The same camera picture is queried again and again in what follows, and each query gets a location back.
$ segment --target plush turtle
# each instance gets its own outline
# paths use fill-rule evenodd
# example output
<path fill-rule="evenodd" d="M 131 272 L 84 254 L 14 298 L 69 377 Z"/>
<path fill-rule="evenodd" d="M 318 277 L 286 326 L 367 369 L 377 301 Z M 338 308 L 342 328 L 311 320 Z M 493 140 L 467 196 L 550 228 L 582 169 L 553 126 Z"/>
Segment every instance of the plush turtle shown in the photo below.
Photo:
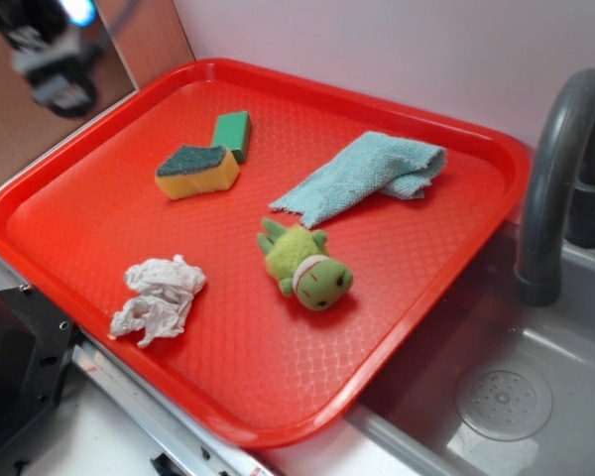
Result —
<path fill-rule="evenodd" d="M 323 230 L 308 231 L 300 225 L 287 228 L 263 219 L 267 235 L 258 234 L 267 271 L 278 280 L 282 294 L 297 299 L 311 310 L 335 304 L 353 284 L 353 274 L 343 263 L 330 258 Z"/>

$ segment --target white wall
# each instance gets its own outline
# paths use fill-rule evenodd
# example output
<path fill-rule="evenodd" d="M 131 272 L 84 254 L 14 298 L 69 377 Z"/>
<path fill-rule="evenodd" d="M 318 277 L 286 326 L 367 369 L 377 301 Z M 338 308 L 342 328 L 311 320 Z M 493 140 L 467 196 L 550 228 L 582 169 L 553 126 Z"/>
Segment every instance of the white wall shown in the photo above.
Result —
<path fill-rule="evenodd" d="M 595 0 L 174 0 L 194 55 L 258 64 L 508 133 L 535 147 L 595 66 Z"/>

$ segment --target toy face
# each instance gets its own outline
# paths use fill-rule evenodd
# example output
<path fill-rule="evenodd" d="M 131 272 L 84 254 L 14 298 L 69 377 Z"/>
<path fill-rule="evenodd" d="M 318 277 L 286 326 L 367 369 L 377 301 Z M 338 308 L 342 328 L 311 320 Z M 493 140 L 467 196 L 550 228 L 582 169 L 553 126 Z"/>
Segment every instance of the toy face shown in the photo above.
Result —
<path fill-rule="evenodd" d="M 299 279 L 297 299 L 311 310 L 324 310 L 335 304 L 353 284 L 353 274 L 337 260 L 317 263 Z"/>

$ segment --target tray rim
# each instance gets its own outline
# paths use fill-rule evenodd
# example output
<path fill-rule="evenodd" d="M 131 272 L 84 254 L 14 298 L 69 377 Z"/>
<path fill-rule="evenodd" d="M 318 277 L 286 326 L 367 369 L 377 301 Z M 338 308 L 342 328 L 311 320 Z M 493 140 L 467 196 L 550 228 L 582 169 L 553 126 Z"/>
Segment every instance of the tray rim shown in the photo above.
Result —
<path fill-rule="evenodd" d="M 448 148 L 450 141 L 460 138 L 463 133 L 466 133 L 470 138 L 475 138 L 476 140 L 472 141 L 472 144 L 468 145 L 469 147 L 458 147 L 454 149 L 458 149 L 466 154 L 476 155 L 477 150 L 485 147 L 491 150 L 496 149 L 499 155 L 504 156 L 505 159 L 507 157 L 512 159 L 504 163 L 501 158 L 496 158 L 496 155 L 494 155 L 493 160 L 488 161 L 500 161 L 494 165 L 503 167 L 505 170 L 503 177 L 506 179 L 506 192 L 497 202 L 489 217 L 479 224 L 476 231 L 472 233 L 469 239 L 459 249 L 459 254 L 463 255 L 461 256 L 462 259 L 456 263 L 455 261 L 457 260 L 452 257 L 433 278 L 432 282 L 442 282 L 441 287 L 444 291 L 447 290 L 485 242 L 493 235 L 525 192 L 531 169 L 531 160 L 526 149 L 518 141 L 504 133 L 385 99 L 341 89 L 336 86 L 259 66 L 245 64 L 232 59 L 203 59 L 184 64 L 160 76 L 109 114 L 101 117 L 87 129 L 58 147 L 38 164 L 22 172 L 1 189 L 0 256 L 25 278 L 28 280 L 33 278 L 31 279 L 31 283 L 34 286 L 37 286 L 37 283 L 44 282 L 40 286 L 40 289 L 60 307 L 70 307 L 71 313 L 91 312 L 92 309 L 89 302 L 74 294 L 71 295 L 72 290 L 66 289 L 61 283 L 56 283 L 50 273 L 35 263 L 35 261 L 28 260 L 27 254 L 15 246 L 15 244 L 9 243 L 6 233 L 9 218 L 20 204 L 26 202 L 42 186 L 53 181 L 72 165 L 79 162 L 89 152 L 99 147 L 108 138 L 112 137 L 115 131 L 119 131 L 132 123 L 137 112 L 145 113 L 180 87 L 187 84 L 196 81 L 216 80 L 241 84 L 238 79 L 243 74 L 248 75 L 247 77 L 270 80 L 274 88 L 265 89 L 264 92 L 272 95 L 282 95 L 283 98 L 292 100 L 296 98 L 296 94 L 305 93 L 310 101 L 316 100 L 319 104 L 317 107 L 321 107 L 321 101 L 324 101 L 324 103 L 333 104 L 335 106 L 335 112 L 341 115 L 344 115 L 350 108 L 360 107 L 366 113 L 372 114 L 371 117 L 377 121 L 380 118 L 383 120 L 391 118 L 394 114 L 403 121 L 416 124 L 416 127 L 421 124 L 439 127 L 445 134 L 443 145 Z M 308 104 L 302 95 L 299 98 L 299 103 Z M 30 181 L 36 183 L 37 186 L 23 190 L 25 187 L 21 185 Z M 471 251 L 462 253 L 463 249 Z M 217 432 L 225 439 L 242 446 L 264 448 L 286 445 L 302 440 L 324 429 L 352 405 L 355 398 L 368 384 L 372 376 L 385 365 L 388 358 L 404 343 L 406 336 L 422 321 L 426 310 L 430 309 L 439 299 L 440 294 L 436 296 L 436 292 L 429 291 L 430 289 L 432 289 L 432 286 L 428 285 L 425 291 L 415 299 L 409 310 L 404 314 L 417 317 L 414 319 L 403 319 L 404 315 L 402 315 L 393 329 L 377 345 L 375 351 L 356 368 L 350 379 L 346 381 L 327 405 L 312 416 L 280 427 L 251 427 L 227 409 L 219 406 L 202 389 L 198 389 L 196 392 L 193 401 L 195 405 L 185 405 L 181 404 L 181 402 L 177 402 L 177 405 L 181 406 L 193 417 L 198 418 L 209 429 Z M 100 345 L 124 361 L 126 365 L 130 365 L 126 360 L 131 355 L 126 348 L 127 346 L 113 345 L 108 339 L 101 339 L 99 336 L 92 337 Z M 159 372 L 158 366 L 150 359 L 144 359 L 142 365 L 144 365 L 144 369 L 140 375 L 172 400 L 174 400 L 173 396 L 179 392 L 188 393 L 190 386 L 194 387 L 191 382 L 185 382 L 183 384 L 171 377 L 164 378 L 161 375 L 162 373 Z M 150 379 L 143 375 L 146 373 L 150 375 Z"/>

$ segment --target white paper towel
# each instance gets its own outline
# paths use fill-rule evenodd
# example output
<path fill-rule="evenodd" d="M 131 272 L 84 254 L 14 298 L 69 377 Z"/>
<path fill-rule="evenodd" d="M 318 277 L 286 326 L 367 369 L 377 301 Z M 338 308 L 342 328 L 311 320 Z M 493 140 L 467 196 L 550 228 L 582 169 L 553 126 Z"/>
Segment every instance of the white paper towel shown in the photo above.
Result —
<path fill-rule="evenodd" d="M 124 280 L 140 294 L 115 312 L 110 333 L 117 337 L 145 329 L 137 343 L 147 347 L 156 337 L 175 337 L 184 331 L 191 302 L 207 281 L 200 268 L 188 265 L 181 255 L 173 260 L 149 259 L 126 271 Z"/>

